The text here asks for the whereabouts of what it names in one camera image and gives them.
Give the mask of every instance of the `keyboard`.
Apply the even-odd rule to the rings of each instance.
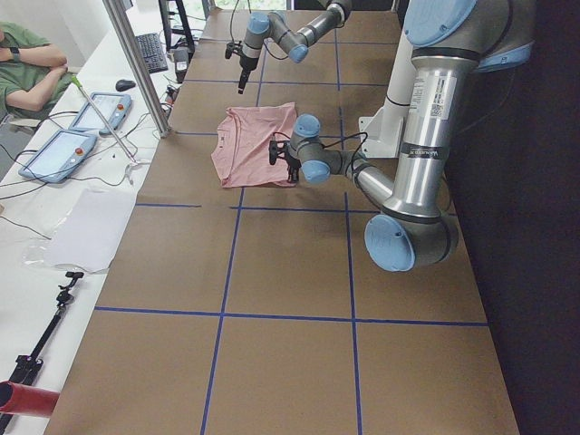
[[[158,73],[169,69],[158,34],[138,34],[136,39],[150,73]]]

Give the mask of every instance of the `red cylinder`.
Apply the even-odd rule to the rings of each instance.
[[[0,412],[5,414],[50,417],[59,393],[21,383],[0,382]]]

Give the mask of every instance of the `wristwatch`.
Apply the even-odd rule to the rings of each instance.
[[[13,61],[20,62],[20,50],[18,50],[18,47],[10,47],[10,53],[12,53]]]

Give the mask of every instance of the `white table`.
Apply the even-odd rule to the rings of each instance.
[[[139,13],[136,7],[129,11],[129,18],[135,34],[158,32],[161,29],[159,16],[155,11]],[[175,81],[173,65],[169,62],[166,72],[151,75],[158,95],[161,96],[168,84]],[[101,41],[93,55],[78,74],[85,91],[115,92],[119,79],[134,80],[119,40],[110,31]],[[133,99],[132,108],[121,125],[120,135],[133,128],[140,116],[146,113],[146,104],[137,87],[126,91]],[[84,104],[81,93],[71,85],[53,110],[78,111]],[[73,120],[73,115],[55,119],[65,128]],[[31,139],[28,150],[38,150],[58,129],[53,122],[46,121]],[[159,141],[159,134],[150,116],[130,135],[137,144],[137,159],[151,160]],[[87,159],[72,176],[79,179],[100,177],[112,184],[118,183],[124,175],[128,159],[113,138],[99,139],[95,151],[114,146],[94,158]],[[30,154],[19,159],[26,162]],[[47,185],[35,192],[18,198],[0,199],[5,206],[3,216],[19,224],[27,225],[51,236],[59,223],[73,208],[85,189],[115,189],[136,194],[147,174],[148,166],[140,166],[132,172],[133,185],[124,180],[118,187],[110,187],[97,179],[88,181],[67,180],[62,185]],[[14,164],[6,174],[2,186],[24,180],[18,175],[19,165]],[[0,188],[0,198],[16,195],[40,186],[39,181],[30,181]],[[42,258],[42,246],[46,240],[33,232],[15,227],[0,219],[0,380],[7,380],[15,367],[19,354],[30,354],[40,339],[44,329],[56,310],[58,285],[66,285],[64,269],[49,267],[42,261],[27,261],[33,257]],[[59,392],[73,363],[74,355],[81,342],[92,309],[104,283],[106,272],[86,274],[72,294],[74,302],[69,305],[65,317],[54,332],[52,339],[44,347],[41,357],[44,366],[35,386]],[[48,420],[43,418],[16,416],[6,433],[14,435],[42,434]]]

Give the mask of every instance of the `green shirt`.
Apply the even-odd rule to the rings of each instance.
[[[32,48],[49,44],[45,38],[37,36],[18,24],[0,22],[0,29],[3,30],[5,35],[5,39],[0,42],[0,47]],[[50,68],[48,67],[29,63],[0,62],[0,111],[5,110],[20,118],[43,120],[48,117],[48,114],[71,82],[71,74],[66,73],[61,77],[51,99],[40,111],[26,111],[7,106],[6,97],[12,92],[30,91],[49,71]]]

